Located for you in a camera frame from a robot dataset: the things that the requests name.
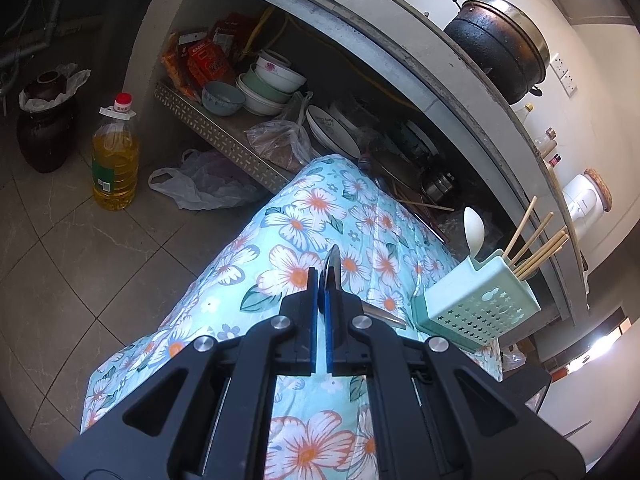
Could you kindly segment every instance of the red bottle cap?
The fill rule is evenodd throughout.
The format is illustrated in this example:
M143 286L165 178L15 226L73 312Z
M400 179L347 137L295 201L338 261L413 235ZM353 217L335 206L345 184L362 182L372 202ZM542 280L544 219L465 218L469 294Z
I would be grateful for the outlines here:
M116 102L119 105L130 105L131 104L131 94L127 94L125 92L120 92L116 95Z

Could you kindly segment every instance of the blue bowl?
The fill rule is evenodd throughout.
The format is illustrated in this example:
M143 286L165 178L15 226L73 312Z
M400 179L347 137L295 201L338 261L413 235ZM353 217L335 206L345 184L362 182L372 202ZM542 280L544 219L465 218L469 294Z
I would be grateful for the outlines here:
M244 94L222 81L209 81L202 89L202 105L212 114L235 114L244 104Z

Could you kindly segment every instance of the clay pot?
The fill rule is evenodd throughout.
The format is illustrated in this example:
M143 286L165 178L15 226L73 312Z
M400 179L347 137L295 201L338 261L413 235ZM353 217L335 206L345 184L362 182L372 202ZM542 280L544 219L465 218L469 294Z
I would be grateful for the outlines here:
M53 101L58 94L66 92L66 77L57 70L49 70L25 86L24 92L31 99Z
M77 115L75 97L43 112L20 111L16 127L18 145L34 170L50 173L62 166L74 146Z

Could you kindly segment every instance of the light green utensil holder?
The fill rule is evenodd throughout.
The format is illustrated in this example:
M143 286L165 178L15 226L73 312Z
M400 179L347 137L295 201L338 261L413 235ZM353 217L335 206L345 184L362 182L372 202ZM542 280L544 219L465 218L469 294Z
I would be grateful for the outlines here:
M498 249L484 262L467 257L414 302L418 329L475 352L540 310L529 284L515 277Z

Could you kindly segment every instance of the small bottle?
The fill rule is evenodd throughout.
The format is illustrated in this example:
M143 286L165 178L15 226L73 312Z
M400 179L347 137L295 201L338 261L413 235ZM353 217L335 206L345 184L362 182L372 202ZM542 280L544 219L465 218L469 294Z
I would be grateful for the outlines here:
M562 160L562 157L560 156L560 154L556 153L549 160L545 161L546 168L548 170L550 170L551 168L555 168L558 162L560 162L561 160Z
M537 137L533 141L542 158L545 158L558 145L555 139L556 131L553 128L548 128L544 135Z
M519 118L520 122L524 124L525 119L533 110L533 105L531 103L525 104L520 110L516 112L516 117Z
M95 201L116 211L131 203L138 183L140 140L135 134L131 95L120 93L113 106L100 108L104 119L94 133L92 176Z

